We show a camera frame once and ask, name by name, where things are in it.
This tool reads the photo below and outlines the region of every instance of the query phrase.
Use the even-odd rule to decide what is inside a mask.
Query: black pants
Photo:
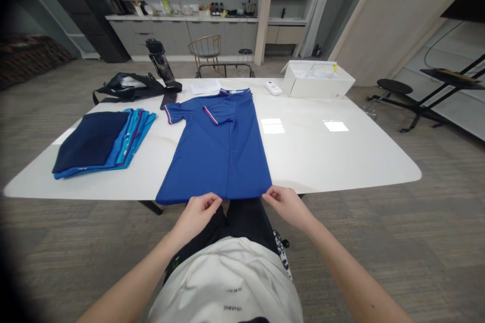
[[[246,237],[279,255],[273,228],[269,223],[261,199],[233,200],[227,210],[227,216],[224,215],[222,206],[220,206],[202,232],[175,254],[168,264],[163,283],[182,262],[227,236]]]

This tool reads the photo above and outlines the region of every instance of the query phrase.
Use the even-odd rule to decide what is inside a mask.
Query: white box
[[[289,97],[340,99],[355,82],[336,62],[289,61],[284,70],[283,94]]]

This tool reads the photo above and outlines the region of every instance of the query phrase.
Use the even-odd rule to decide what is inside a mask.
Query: countertop
[[[189,21],[211,23],[257,23],[258,18],[221,18],[220,16],[138,16],[138,15],[107,15],[107,20],[151,20],[151,21]]]
[[[280,18],[270,17],[268,19],[269,25],[307,25],[307,21],[303,18]]]

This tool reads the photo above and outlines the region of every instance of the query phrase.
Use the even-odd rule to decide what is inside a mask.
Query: black tumbler
[[[156,39],[147,39],[146,46],[150,52],[150,60],[157,69],[158,75],[163,79],[165,84],[168,86],[172,81],[175,80],[170,65],[168,64],[167,58],[165,57],[165,50],[163,45]]]

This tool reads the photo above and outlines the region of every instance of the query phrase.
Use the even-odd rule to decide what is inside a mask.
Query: white table
[[[421,171],[413,160],[348,98],[315,100],[272,96],[264,88],[268,80],[277,84],[283,81],[219,79],[226,89],[251,88],[274,184],[292,187],[301,194],[377,187],[421,178]],[[183,102],[194,97],[189,84],[201,80],[178,81],[183,84],[183,91],[177,101]],[[100,103],[90,111],[141,107],[157,113],[128,169],[55,180],[52,168],[59,145],[50,145],[6,186],[5,196],[155,200],[185,127],[184,120],[168,124],[165,112],[160,110],[161,101],[160,96],[132,103]],[[284,133],[265,134],[262,119],[280,119]],[[343,122],[348,131],[331,132],[324,121]],[[385,163],[376,163],[376,160],[385,160]]]

